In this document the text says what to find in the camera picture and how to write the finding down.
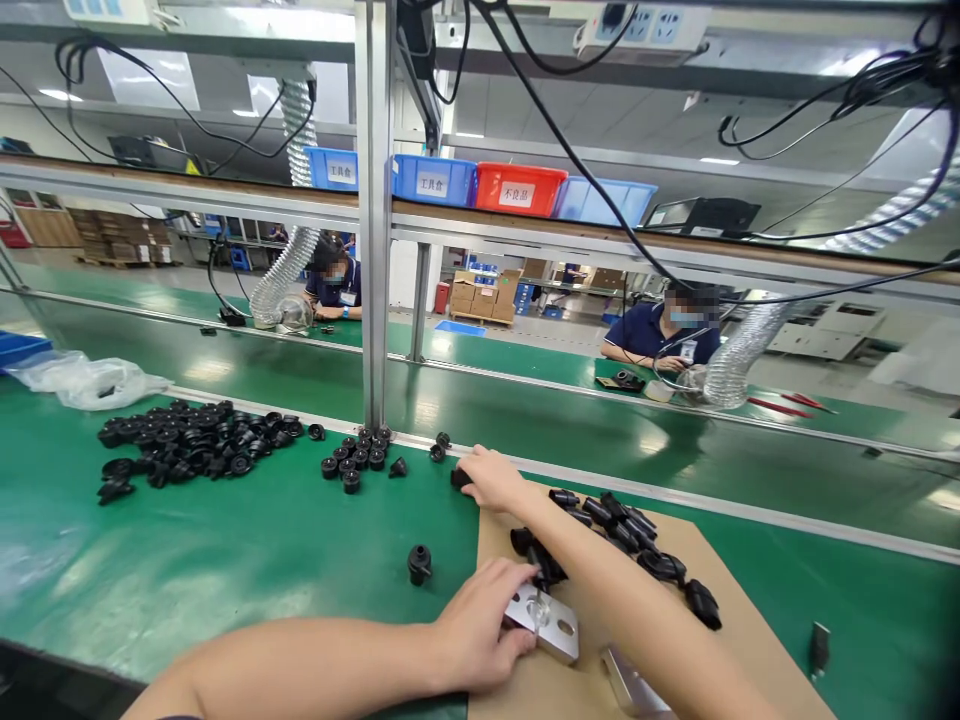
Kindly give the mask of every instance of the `red plastic bin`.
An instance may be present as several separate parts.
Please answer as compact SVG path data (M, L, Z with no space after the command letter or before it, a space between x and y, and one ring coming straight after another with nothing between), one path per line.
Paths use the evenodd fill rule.
M477 163L477 204L484 210L550 217L565 170Z

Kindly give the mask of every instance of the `plastic bag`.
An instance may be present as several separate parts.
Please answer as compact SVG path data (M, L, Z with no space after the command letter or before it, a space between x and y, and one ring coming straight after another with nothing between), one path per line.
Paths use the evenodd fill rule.
M78 410L115 410L171 385L126 360L90 360L75 350L37 353L4 369L33 392L56 393L63 405Z

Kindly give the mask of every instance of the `ceiling light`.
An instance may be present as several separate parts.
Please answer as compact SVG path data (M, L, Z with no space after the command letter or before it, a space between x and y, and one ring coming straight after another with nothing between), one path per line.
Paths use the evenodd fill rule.
M63 90L44 90L41 88L40 92L47 97L52 97L54 100L61 100L63 102L66 102L67 100L70 100L71 102L83 102L83 98L78 98L72 93L68 95Z

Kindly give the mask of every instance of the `cardboard sheet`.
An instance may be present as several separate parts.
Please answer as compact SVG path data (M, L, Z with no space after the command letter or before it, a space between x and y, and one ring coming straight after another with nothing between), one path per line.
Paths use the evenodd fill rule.
M657 524L658 547L680 558L688 578L697 578L720 606L723 628L717 636L786 720L836 720L804 673L754 607L697 527L685 520L647 512ZM477 562L489 557L520 560L510 546L513 517L480 513ZM470 698L469 720L622 720L600 649L616 638L600 623L600 613L572 580L552 593L572 607L580 624L580 660L565 667L542 651L523 658L510 681L496 692ZM678 603L684 603L677 591Z

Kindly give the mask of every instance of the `wooden pallet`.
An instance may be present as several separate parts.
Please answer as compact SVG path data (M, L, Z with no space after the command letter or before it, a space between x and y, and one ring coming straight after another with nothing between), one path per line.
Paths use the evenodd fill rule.
M115 267L120 270L135 270L142 268L161 268L161 267L180 267L182 262L155 263L143 262L142 260L117 260L115 258L97 258L86 255L76 255L74 259L84 265L96 265L97 267Z
M457 318L469 318L470 320L479 320L481 326L485 322L495 322L495 323L498 323L499 325L506 325L507 327L513 327L513 320L498 320L497 318L485 318L482 315L470 315L469 313L450 313L451 320L456 320Z

